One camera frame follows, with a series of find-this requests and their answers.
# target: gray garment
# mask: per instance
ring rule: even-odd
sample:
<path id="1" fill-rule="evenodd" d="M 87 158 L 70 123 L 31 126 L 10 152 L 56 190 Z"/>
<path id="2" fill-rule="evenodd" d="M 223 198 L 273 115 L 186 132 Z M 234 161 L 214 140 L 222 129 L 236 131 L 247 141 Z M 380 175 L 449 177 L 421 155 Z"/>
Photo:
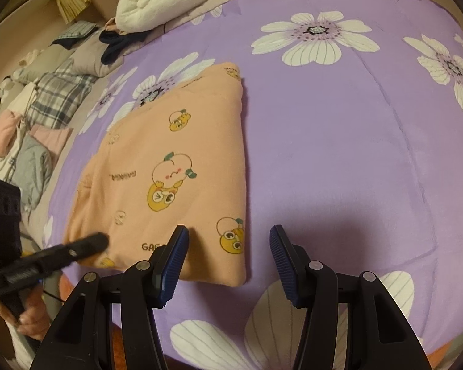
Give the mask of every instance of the gray garment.
<path id="1" fill-rule="evenodd" d="M 10 183 L 20 188 L 21 205 L 26 210 L 36 208 L 52 171 L 50 152 L 29 134 L 24 136 Z"/>

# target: cartoon eye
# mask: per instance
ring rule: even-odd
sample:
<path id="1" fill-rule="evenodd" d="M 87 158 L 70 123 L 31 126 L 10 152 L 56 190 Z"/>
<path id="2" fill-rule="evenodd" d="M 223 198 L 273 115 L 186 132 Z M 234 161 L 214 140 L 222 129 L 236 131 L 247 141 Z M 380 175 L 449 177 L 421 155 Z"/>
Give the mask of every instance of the cartoon eye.
<path id="1" fill-rule="evenodd" d="M 163 194 L 160 190 L 157 190 L 156 192 L 154 192 L 152 194 L 152 201 L 155 202 L 155 203 L 159 203 L 163 200 Z"/>
<path id="2" fill-rule="evenodd" d="M 168 195 L 165 197 L 165 203 L 170 204 L 175 200 L 175 194 L 173 192 L 168 193 Z"/>

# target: metal rivet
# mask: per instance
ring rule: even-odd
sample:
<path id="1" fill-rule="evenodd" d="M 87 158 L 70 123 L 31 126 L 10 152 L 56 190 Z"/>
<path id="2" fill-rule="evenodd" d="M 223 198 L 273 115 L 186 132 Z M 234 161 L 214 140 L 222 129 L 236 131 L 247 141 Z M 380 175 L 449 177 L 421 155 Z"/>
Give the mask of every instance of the metal rivet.
<path id="1" fill-rule="evenodd" d="M 363 278 L 369 282 L 373 282 L 376 280 L 376 275 L 370 271 L 366 271 L 363 273 Z"/>
<path id="2" fill-rule="evenodd" d="M 144 270 L 147 270 L 148 268 L 151 267 L 151 263 L 149 263 L 148 261 L 140 261 L 139 263 L 136 264 L 136 268 L 139 270 L 139 271 L 144 271 Z"/>
<path id="3" fill-rule="evenodd" d="M 309 263 L 309 267 L 312 269 L 312 270 L 322 270 L 322 263 L 320 261 L 317 261 L 317 260 L 313 260 L 312 262 Z"/>
<path id="4" fill-rule="evenodd" d="M 92 282 L 96 279 L 97 275 L 96 273 L 87 273 L 85 276 L 84 276 L 84 281 L 86 282 Z"/>

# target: bed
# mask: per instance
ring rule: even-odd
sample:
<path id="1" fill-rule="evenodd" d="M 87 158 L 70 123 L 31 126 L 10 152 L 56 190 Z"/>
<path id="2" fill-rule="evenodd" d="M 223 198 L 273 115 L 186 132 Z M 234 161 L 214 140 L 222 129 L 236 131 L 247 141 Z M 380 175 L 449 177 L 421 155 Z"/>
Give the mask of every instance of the bed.
<path id="1" fill-rule="evenodd" d="M 43 247 L 62 242 L 84 166 L 144 79 L 231 61 L 245 90 L 248 279 L 180 282 L 155 313 L 165 354 L 203 369 L 291 367 L 304 313 L 266 248 L 282 224 L 335 271 L 374 271 L 449 366 L 463 346 L 463 31 L 429 0 L 373 1 L 213 0 L 169 24 L 94 84 L 26 230 Z M 344 39 L 324 36 L 321 49 L 327 23 Z M 87 271 L 65 274 L 75 284 Z M 340 307 L 336 369 L 345 329 Z"/>

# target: pink cloth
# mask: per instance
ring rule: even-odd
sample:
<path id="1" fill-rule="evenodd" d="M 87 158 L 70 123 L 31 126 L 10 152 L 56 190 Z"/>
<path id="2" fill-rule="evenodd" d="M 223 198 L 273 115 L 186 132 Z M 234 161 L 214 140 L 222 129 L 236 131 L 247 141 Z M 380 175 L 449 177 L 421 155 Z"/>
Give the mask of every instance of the pink cloth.
<path id="1" fill-rule="evenodd" d="M 72 128 L 50 129 L 36 124 L 32 126 L 29 134 L 48 149 L 52 166 L 55 168 L 71 132 Z"/>
<path id="2" fill-rule="evenodd" d="M 0 157 L 5 157 L 12 146 L 16 127 L 22 116 L 10 110 L 0 114 Z"/>

